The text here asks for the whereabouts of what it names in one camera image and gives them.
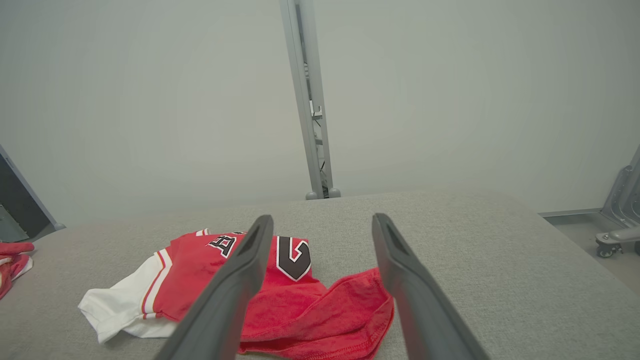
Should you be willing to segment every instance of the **red fabric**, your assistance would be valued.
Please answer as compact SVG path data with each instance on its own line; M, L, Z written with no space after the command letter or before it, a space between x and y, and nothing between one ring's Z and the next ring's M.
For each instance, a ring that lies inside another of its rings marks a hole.
M21 252L33 251L32 243L0 243L0 299L9 292L12 279L24 268L29 257Z
M243 237L199 231L173 240L166 248L169 271L163 280L159 274L161 285L150 299L156 317L180 321L226 262L223 247L231 240L224 239L234 239L229 257ZM273 237L264 283L249 302L239 352L289 359L372 359L394 315L393 298L378 269L344 277L327 290L312 276L309 259L307 240Z

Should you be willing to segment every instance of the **garment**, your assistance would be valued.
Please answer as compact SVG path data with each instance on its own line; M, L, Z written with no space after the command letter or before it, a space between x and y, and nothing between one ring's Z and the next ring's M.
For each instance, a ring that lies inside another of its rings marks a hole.
M124 330L168 337L244 233L185 234L110 289L89 290L78 307L103 343ZM372 359L393 319L377 268L329 290L312 276L308 240L274 236L262 288L249 302L239 352L290 359Z
M21 252L33 251L32 243L0 243L0 299L13 281L33 267L33 260Z

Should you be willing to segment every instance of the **wall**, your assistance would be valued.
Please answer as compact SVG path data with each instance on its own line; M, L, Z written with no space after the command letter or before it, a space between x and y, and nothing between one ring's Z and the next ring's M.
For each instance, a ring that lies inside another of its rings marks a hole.
M271 2L2 1L0 143L68 226L310 191Z
M334 186L598 208L640 143L637 1L315 1Z

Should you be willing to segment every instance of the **black graphic with white outline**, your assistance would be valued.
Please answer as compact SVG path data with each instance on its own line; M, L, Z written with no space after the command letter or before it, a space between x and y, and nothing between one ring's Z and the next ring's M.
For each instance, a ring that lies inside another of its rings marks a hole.
M236 243L237 238L231 238L229 236L223 235L217 237L212 242L208 243L208 246L216 247L220 250L220 254L225 257L229 257L229 253L231 249L234 248L234 244Z
M293 281L298 281L311 269L311 255L309 244L302 240L296 247L296 257L293 257L293 241L285 236L278 236L278 255L276 267Z

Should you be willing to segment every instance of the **wheel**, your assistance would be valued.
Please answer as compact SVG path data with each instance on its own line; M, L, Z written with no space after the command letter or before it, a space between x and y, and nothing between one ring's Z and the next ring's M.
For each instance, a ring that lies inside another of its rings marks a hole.
M616 248L610 245L600 245L596 254L601 258L610 258L616 252Z

